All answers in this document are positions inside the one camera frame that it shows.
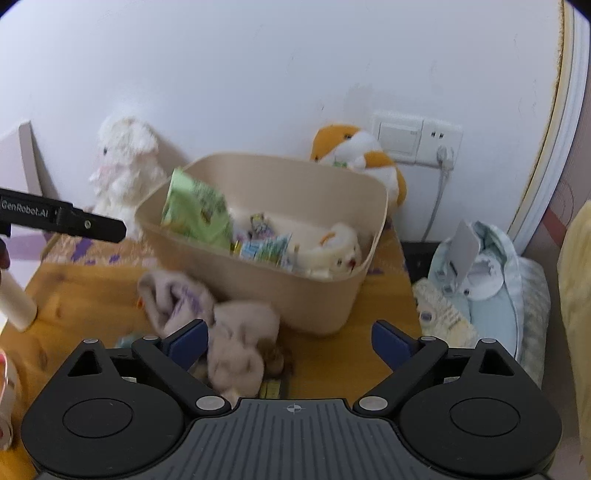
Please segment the white wall socket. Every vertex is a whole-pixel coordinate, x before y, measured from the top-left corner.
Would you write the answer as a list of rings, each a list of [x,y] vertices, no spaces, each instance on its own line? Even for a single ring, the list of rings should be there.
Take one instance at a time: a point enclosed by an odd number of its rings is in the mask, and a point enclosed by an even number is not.
[[[460,125],[425,119],[421,130],[416,163],[438,168],[441,165],[454,168],[461,147],[464,130]]]

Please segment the white plastic round stand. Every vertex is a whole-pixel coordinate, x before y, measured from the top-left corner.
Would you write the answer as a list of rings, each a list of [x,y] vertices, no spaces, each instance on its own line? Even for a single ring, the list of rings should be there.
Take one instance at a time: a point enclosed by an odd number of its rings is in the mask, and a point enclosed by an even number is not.
[[[504,285],[501,263],[484,252],[480,237],[466,221],[459,224],[436,277],[446,293],[471,301],[488,300]]]

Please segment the orange white plush hamster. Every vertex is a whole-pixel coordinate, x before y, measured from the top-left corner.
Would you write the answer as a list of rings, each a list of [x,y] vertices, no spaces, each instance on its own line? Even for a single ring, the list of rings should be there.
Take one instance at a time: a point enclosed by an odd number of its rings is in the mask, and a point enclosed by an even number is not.
[[[391,209],[406,200],[407,183],[397,164],[374,135],[355,125],[332,124],[319,129],[311,144],[310,159],[379,180],[388,192]]]

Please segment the beige plastic storage bin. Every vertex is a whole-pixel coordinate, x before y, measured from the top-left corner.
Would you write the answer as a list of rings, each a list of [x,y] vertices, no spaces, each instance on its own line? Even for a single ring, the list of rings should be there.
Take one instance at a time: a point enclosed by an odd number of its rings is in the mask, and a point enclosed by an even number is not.
[[[160,265],[204,282],[219,300],[260,300],[273,305],[291,328],[330,335],[346,324],[385,226],[388,193],[377,179],[345,168],[274,156],[219,153],[183,169],[224,196],[235,228],[263,215],[287,239],[286,261],[276,247],[250,259],[164,228],[169,186],[161,185],[137,208]]]

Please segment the lilac box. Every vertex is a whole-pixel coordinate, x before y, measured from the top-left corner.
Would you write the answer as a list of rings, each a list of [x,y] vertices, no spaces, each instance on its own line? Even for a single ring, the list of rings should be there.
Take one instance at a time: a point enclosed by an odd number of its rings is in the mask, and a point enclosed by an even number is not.
[[[28,121],[1,135],[0,187],[38,196],[42,194]]]

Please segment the pale yellow rolled towels bag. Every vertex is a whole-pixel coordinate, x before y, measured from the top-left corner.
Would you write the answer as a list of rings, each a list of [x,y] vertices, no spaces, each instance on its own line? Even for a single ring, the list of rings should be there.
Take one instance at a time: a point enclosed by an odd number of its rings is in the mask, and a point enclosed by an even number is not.
[[[567,230],[558,284],[562,322],[573,371],[582,455],[590,467],[591,206],[587,201]]]

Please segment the purple floral table runner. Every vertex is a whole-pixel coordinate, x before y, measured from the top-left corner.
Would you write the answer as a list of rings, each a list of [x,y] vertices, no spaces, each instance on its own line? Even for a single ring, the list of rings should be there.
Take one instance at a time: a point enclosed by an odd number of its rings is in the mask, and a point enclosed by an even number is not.
[[[125,239],[109,243],[55,234],[41,254],[43,263],[84,266],[132,266],[152,269],[158,261],[146,241]]]

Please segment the light blue pillow bundle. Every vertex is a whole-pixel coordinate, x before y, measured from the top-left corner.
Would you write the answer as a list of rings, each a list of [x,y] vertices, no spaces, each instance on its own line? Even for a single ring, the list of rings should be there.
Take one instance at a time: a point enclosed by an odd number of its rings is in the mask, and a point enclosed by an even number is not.
[[[498,340],[537,385],[544,377],[551,298],[543,268],[518,255],[511,239],[497,226],[468,223],[485,253],[502,266],[504,285],[492,298],[471,301],[443,290],[436,277],[452,238],[435,250],[429,272],[413,284],[422,334],[453,348],[473,348],[479,340]]]

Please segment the beige purple sock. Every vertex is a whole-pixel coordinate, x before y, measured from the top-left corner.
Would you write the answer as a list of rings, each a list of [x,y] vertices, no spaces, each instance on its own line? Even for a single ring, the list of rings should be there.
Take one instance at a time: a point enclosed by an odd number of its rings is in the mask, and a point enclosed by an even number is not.
[[[166,338],[193,320],[213,324],[214,296],[207,287],[182,272],[151,270],[137,283],[146,316],[160,338]]]

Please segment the green snack packet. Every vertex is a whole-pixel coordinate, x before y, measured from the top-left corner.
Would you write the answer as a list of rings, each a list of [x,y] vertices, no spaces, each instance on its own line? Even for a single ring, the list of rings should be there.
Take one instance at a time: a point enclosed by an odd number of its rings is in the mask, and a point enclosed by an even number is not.
[[[160,225],[211,247],[229,250],[232,243],[233,225],[224,195],[179,168],[171,175]]]

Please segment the white wall switch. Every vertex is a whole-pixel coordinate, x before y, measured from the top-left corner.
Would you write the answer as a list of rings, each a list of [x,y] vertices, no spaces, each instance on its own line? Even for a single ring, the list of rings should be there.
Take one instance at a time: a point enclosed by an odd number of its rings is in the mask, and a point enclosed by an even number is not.
[[[372,133],[386,154],[398,163],[414,164],[422,136],[422,117],[375,111]]]

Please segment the cream cylindrical bottle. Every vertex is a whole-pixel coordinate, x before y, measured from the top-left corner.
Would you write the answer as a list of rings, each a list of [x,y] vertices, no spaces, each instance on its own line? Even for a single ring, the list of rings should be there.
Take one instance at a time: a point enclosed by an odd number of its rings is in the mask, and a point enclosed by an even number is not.
[[[32,325],[38,312],[34,300],[7,270],[1,271],[0,311],[1,319],[19,332],[26,331]]]

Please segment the blue white snack packet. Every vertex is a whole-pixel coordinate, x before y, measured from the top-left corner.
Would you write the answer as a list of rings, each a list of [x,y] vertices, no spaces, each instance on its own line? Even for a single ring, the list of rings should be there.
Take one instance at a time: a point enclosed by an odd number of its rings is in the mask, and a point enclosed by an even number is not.
[[[287,253],[290,240],[290,234],[281,234],[263,239],[238,236],[233,239],[231,252],[242,260],[266,263],[274,267],[290,270],[291,263]]]

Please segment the white plush bunny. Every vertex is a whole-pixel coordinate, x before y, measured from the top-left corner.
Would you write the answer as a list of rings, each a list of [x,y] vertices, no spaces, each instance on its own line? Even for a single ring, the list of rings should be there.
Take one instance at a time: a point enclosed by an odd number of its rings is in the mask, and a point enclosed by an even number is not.
[[[123,221],[126,237],[139,242],[143,231],[135,212],[167,179],[158,162],[158,140],[145,122],[109,117],[99,128],[98,147],[98,166],[89,177],[96,198],[92,212]]]

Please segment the small white plush toy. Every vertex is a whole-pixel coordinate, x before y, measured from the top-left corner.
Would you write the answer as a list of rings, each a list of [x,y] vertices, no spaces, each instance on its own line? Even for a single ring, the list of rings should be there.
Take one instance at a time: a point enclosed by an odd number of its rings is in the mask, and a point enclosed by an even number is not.
[[[305,275],[329,279],[351,274],[362,264],[362,251],[356,230],[345,223],[332,225],[318,244],[304,249],[294,247],[291,262]]]

